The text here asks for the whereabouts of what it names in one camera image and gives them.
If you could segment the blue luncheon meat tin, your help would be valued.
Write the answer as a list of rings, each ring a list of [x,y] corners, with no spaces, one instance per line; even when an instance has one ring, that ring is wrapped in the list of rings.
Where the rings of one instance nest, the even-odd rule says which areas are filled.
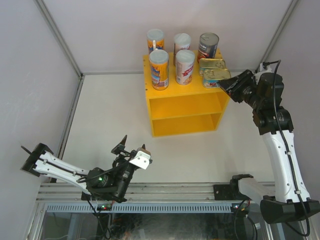
[[[226,62],[222,58],[201,58],[199,60],[199,75],[203,76],[207,69],[226,69]]]
[[[218,88],[218,81],[231,78],[228,69],[205,69],[203,72],[202,85],[207,88]]]

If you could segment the dark blue tin can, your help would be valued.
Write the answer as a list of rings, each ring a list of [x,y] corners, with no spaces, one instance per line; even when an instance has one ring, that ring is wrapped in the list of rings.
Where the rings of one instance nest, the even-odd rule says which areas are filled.
[[[214,59],[216,56],[219,37],[215,33],[206,32],[200,35],[199,37],[199,45],[198,45],[198,54],[197,54],[197,62],[200,59]]]

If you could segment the yellow wooden shelf cabinet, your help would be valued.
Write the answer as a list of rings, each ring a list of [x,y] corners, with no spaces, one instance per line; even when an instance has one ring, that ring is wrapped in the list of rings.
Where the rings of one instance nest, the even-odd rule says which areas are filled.
[[[153,137],[215,131],[230,101],[220,88],[205,88],[194,63],[191,83],[176,82],[173,53],[169,53],[168,88],[156,90],[152,86],[149,56],[143,56],[145,98]]]

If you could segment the white porridge can red label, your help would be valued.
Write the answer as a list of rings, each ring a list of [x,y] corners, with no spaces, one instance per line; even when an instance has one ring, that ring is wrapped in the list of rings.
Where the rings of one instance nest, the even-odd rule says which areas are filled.
[[[189,50],[191,37],[186,33],[178,33],[174,36],[174,54],[180,50]]]

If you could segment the yellow can with white spoon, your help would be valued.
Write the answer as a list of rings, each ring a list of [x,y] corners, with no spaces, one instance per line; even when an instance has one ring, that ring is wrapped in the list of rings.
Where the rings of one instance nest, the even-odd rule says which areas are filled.
[[[162,91],[169,86],[169,54],[156,49],[149,54],[151,82],[155,90]]]

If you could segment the orange can with spoon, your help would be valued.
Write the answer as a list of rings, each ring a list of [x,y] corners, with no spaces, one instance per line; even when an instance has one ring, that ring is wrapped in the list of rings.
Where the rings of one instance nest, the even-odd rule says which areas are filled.
[[[150,29],[147,34],[147,47],[148,53],[150,54],[154,50],[164,50],[165,48],[165,35],[160,29]]]

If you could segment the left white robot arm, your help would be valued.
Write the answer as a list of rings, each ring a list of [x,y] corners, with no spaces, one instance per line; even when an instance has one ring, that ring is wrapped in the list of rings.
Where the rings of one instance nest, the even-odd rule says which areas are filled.
[[[146,150],[145,145],[127,151],[126,141],[127,136],[124,136],[111,150],[116,158],[108,170],[76,167],[54,156],[51,149],[43,143],[39,143],[33,151],[21,146],[28,154],[21,170],[37,177],[45,175],[69,183],[96,200],[123,203],[127,201],[125,195],[134,172],[138,169],[146,170],[152,163],[151,153]]]

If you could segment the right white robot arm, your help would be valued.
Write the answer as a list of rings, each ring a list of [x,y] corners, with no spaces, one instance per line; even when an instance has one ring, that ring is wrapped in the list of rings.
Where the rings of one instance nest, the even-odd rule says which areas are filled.
[[[268,224],[303,221],[319,213],[320,203],[311,199],[300,172],[291,115],[281,106],[283,78],[270,71],[254,75],[246,70],[218,81],[218,85],[234,102],[245,102],[252,108],[253,122],[267,147],[275,181],[275,190],[271,191],[250,174],[234,175],[230,195],[256,202]]]

